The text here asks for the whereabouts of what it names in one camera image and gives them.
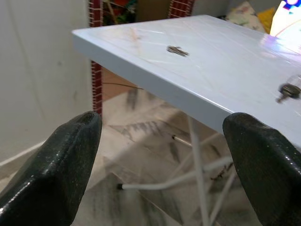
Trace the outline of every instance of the red brick column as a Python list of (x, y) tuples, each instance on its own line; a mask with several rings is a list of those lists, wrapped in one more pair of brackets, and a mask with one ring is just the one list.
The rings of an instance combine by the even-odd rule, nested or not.
[[(89, 26), (99, 27), (103, 25), (103, 3), (102, 0), (89, 0)], [(91, 61), (92, 76), (92, 98), (93, 110), (102, 114), (103, 97), (102, 97), (102, 67)]]
[(195, 0), (171, 0), (168, 18), (190, 16)]

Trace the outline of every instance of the black cable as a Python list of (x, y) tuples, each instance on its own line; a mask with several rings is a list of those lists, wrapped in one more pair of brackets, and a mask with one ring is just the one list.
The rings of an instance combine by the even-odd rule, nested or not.
[(126, 87), (130, 87), (130, 88), (135, 88), (135, 89), (142, 89), (140, 87), (136, 87), (136, 86), (129, 86), (126, 84), (121, 84), (121, 83), (111, 83), (111, 82), (103, 82), (103, 84), (108, 84), (108, 85), (117, 85), (117, 86), (126, 86)]

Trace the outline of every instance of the cable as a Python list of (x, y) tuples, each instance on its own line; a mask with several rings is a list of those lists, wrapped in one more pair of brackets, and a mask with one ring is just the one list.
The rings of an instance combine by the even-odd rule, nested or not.
[(211, 180), (219, 180), (219, 179), (221, 179), (221, 178), (224, 176), (224, 174), (226, 174), (226, 173), (231, 169), (231, 167), (232, 167), (233, 165), (234, 165), (234, 163), (230, 163), (230, 165), (225, 166), (225, 167), (222, 169), (222, 171), (220, 171), (220, 173), (219, 173), (216, 177), (211, 178)]
[(135, 89), (142, 89), (140, 87), (136, 87), (136, 86), (129, 86), (126, 84), (121, 84), (121, 83), (111, 83), (111, 82), (103, 82), (103, 84), (108, 84), (108, 85), (117, 85), (117, 86), (126, 86), (126, 87), (130, 87), (130, 88), (135, 88)]

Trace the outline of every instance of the white wall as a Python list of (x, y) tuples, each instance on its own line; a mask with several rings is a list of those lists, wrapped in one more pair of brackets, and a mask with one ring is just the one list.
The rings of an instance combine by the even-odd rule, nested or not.
[(222, 16), (227, 14), (230, 0), (195, 0), (192, 15)]
[[(231, 0), (229, 5), (229, 10), (243, 3), (245, 0)], [(262, 12), (271, 7), (276, 7), (280, 5), (281, 0), (249, 0), (249, 3), (255, 10), (255, 12)]]
[(71, 30), (83, 0), (0, 0), (0, 162), (92, 109), (88, 61)]

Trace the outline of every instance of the key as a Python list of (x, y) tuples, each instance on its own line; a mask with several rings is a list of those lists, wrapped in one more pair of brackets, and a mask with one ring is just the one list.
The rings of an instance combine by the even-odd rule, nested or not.
[(171, 52), (171, 53), (176, 53), (176, 54), (178, 54), (178, 55), (180, 55), (180, 56), (183, 56), (183, 57), (189, 55), (189, 53), (180, 50), (180, 48), (181, 48), (181, 47), (168, 46), (168, 47), (167, 47), (167, 51), (168, 51), (168, 52)]
[(284, 101), (289, 97), (294, 99), (299, 98), (301, 89), (295, 85), (286, 83), (279, 88), (279, 92), (281, 93), (281, 97), (276, 100), (277, 103), (281, 103), (282, 101)]

